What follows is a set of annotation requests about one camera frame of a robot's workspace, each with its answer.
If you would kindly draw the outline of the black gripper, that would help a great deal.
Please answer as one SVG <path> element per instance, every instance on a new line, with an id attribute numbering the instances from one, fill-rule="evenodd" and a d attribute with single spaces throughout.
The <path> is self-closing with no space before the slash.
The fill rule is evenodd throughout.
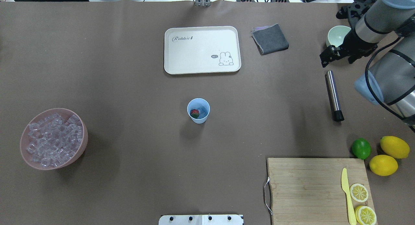
<path id="1" fill-rule="evenodd" d="M 331 62 L 345 57 L 348 57 L 347 61 L 349 64 L 353 64 L 362 57 L 368 57 L 377 48 L 377 43 L 366 42 L 357 35 L 355 30 L 350 30 L 341 46 L 335 47 L 334 45 L 329 45 L 320 54 L 321 65 L 325 68 Z"/>

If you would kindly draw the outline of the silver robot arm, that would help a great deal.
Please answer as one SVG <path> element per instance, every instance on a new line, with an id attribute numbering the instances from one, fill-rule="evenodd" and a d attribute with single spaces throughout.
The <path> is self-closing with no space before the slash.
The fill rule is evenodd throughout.
<path id="1" fill-rule="evenodd" d="M 354 87 L 414 131 L 415 0 L 354 0 L 336 14 L 351 30 L 336 47 L 320 54 L 323 67 L 347 58 L 350 64 L 370 57 Z"/>

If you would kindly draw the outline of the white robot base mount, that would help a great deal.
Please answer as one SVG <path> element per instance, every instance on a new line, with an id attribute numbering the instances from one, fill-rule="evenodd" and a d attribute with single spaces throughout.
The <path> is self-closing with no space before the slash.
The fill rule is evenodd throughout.
<path id="1" fill-rule="evenodd" d="M 204 214 L 204 215 L 164 215 L 159 225 L 243 225 L 243 215 Z"/>

